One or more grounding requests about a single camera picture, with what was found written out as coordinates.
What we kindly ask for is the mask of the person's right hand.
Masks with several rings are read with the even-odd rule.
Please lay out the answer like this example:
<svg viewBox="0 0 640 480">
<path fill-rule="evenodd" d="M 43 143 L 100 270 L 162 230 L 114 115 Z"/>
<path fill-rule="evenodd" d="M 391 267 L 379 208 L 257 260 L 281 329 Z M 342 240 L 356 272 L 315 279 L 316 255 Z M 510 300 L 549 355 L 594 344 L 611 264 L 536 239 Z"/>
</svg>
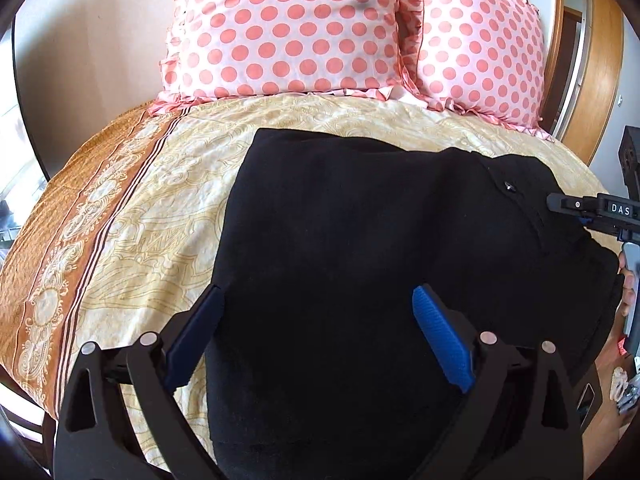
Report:
<svg viewBox="0 0 640 480">
<path fill-rule="evenodd" d="M 618 310 L 620 311 L 620 315 L 623 318 L 629 314 L 629 312 L 636 305 L 636 292 L 634 291 L 634 285 L 636 284 L 636 276 L 634 272 L 627 268 L 626 256 L 623 252 L 618 254 L 618 265 L 620 268 L 618 272 L 620 272 L 620 276 L 623 280 L 623 295 L 622 300 L 620 300 L 620 306 Z"/>
</svg>

